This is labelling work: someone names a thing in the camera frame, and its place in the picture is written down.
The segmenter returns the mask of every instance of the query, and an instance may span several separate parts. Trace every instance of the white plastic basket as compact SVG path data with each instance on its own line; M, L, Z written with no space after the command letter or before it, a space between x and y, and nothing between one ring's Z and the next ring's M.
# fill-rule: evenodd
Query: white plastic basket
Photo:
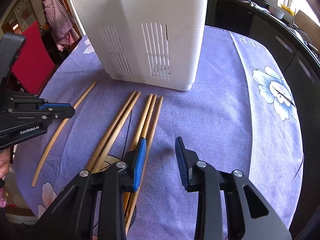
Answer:
M188 91L207 0L72 0L111 78Z

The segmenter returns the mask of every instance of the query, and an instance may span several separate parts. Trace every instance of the checkered apron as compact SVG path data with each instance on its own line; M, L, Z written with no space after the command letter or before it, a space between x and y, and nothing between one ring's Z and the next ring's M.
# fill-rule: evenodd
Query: checkered apron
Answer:
M45 19L60 51L69 47L79 36L73 29L75 20L63 0L42 0Z

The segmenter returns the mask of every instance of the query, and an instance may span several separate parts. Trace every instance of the red chair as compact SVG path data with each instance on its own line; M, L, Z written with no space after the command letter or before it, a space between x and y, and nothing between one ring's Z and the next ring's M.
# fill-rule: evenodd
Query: red chair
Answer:
M26 37L26 41L12 67L12 73L26 92L39 94L54 69L54 63L43 45L37 21L22 35Z

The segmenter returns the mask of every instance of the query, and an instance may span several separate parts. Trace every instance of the screw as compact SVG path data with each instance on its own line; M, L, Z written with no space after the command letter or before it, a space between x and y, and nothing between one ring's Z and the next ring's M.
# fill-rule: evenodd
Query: screw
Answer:
M204 161L198 161L197 166L200 168L204 168L205 166L207 166L207 164Z
M87 170L82 170L79 172L80 177L86 177L89 175L89 171Z
M239 170L235 170L234 172L233 172L233 174L236 176L236 177L242 177L242 171L239 171Z
M126 164L125 162L117 162L116 165L117 165L118 168L122 169L122 168L124 168L127 164Z

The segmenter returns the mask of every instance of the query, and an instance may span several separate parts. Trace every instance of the tablecloth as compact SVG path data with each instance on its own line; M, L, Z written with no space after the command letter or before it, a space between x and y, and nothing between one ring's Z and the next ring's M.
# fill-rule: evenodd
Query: tablecloth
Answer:
M190 91L181 92L112 80L84 37L41 97L74 104L94 80L97 85L59 135L34 188L37 164L61 121L53 121L47 134L17 147L17 184L36 215L85 167L128 95L137 90L142 94L130 126L128 118L110 151L110 162L122 155L124 147L129 150L148 95L164 96L164 102L128 239L194 237L197 194L185 192L181 185L174 151L178 136L217 170L243 171L289 227L302 182L300 125L294 95L263 45L206 26L196 80ZM223 220L226 238L225 213Z

